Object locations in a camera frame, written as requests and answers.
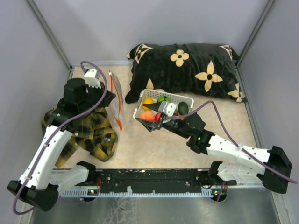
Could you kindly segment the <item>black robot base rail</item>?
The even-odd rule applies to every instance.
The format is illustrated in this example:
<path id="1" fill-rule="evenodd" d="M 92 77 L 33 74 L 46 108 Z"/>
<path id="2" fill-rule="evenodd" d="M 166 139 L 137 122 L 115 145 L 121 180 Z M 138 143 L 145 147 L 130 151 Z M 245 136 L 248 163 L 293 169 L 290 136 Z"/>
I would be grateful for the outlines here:
<path id="1" fill-rule="evenodd" d="M 208 169 L 97 169 L 94 177 L 78 186 L 95 186 L 105 193 L 124 192 L 130 186 L 138 193 L 200 191 L 204 186 L 221 185 L 223 180 Z"/>

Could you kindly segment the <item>white perforated plastic basket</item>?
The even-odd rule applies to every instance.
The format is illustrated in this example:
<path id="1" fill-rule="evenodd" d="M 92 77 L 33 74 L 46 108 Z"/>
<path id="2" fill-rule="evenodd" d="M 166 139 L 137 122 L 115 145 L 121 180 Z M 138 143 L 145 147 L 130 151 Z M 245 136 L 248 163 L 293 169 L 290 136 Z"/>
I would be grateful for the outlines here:
<path id="1" fill-rule="evenodd" d="M 135 111 L 134 111 L 134 114 L 133 114 L 133 118 L 136 119 L 136 118 L 140 118 L 140 115 L 143 111 L 145 111 L 143 108 L 142 108 L 142 101 L 146 98 L 146 97 L 151 97 L 153 98 L 154 100 L 154 103 L 157 102 L 157 99 L 160 97 L 160 96 L 167 96 L 168 98 L 170 98 L 171 100 L 171 103 L 174 103 L 176 105 L 176 110 L 177 110 L 177 107 L 178 107 L 178 104 L 182 101 L 186 102 L 188 104 L 188 107 L 189 107 L 189 111 L 192 110 L 193 108 L 193 103 L 194 103 L 194 100 L 190 97 L 185 97 L 185 96 L 180 96 L 180 95 L 177 95 L 177 94 L 171 94 L 171 93 L 167 93 L 167 92 L 162 92 L 162 91 L 157 91 L 157 90 L 150 90 L 150 89 L 145 89 L 143 90 L 141 93 L 140 93 L 140 96 L 139 96 L 139 100 L 138 100 L 138 103 L 137 103 L 137 106 L 135 108 Z"/>

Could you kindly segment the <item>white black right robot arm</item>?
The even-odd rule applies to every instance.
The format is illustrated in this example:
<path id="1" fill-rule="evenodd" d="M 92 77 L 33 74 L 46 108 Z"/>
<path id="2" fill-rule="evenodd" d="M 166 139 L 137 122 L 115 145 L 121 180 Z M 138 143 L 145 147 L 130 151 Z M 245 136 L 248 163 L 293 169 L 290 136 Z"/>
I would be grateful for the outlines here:
<path id="1" fill-rule="evenodd" d="M 195 153 L 229 160 L 212 163 L 208 176 L 211 183 L 225 185 L 229 181 L 236 181 L 262 184 L 266 189 L 280 194 L 287 192 L 289 183 L 297 183 L 290 178 L 292 163 L 281 147 L 249 147 L 237 143 L 231 136 L 225 139 L 216 135 L 205 129 L 206 124 L 197 109 L 176 116 L 177 106 L 168 101 L 143 106 L 156 111 L 158 115 L 153 121 L 138 118 L 148 131 L 164 128 L 187 139 L 187 146 Z"/>

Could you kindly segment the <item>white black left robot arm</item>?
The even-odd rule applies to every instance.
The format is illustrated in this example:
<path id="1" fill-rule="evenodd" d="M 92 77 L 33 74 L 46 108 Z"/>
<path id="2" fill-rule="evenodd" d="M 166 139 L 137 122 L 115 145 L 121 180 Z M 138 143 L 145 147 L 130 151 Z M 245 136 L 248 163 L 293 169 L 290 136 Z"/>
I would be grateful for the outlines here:
<path id="1" fill-rule="evenodd" d="M 118 136 L 106 107 L 115 94 L 106 85 L 98 82 L 93 86 L 82 78 L 67 81 L 63 97 L 42 119 L 43 140 L 37 153 L 21 177 L 7 186 L 17 200 L 49 211 L 68 189 L 96 182 L 95 166 L 84 161 L 58 178 L 51 173 L 54 167 L 64 165 L 78 148 L 99 161 L 107 161 L 114 155 Z"/>

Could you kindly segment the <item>red apple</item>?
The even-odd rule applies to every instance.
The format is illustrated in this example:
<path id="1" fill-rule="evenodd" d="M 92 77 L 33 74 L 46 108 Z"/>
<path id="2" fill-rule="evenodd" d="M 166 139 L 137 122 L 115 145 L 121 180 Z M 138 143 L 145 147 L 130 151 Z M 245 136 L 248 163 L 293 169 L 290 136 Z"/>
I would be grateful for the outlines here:
<path id="1" fill-rule="evenodd" d="M 159 119 L 160 119 L 160 117 L 161 117 L 161 113 L 158 112 L 158 113 L 155 115 L 155 117 L 154 117 L 154 121 L 155 121 L 155 122 L 158 122 Z"/>

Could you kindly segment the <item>clear zip bag orange zipper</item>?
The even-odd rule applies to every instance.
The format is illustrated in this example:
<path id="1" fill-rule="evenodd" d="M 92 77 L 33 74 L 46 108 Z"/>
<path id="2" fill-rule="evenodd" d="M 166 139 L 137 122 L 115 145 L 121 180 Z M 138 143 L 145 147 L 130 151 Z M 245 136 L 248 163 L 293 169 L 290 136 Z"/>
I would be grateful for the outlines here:
<path id="1" fill-rule="evenodd" d="M 118 77 L 109 70 L 108 72 L 110 77 L 110 92 L 115 94 L 115 98 L 110 103 L 110 110 L 112 112 L 112 116 L 118 125 L 120 131 L 123 130 L 123 122 L 122 122 L 122 110 L 123 110 L 123 94 L 122 87 Z"/>

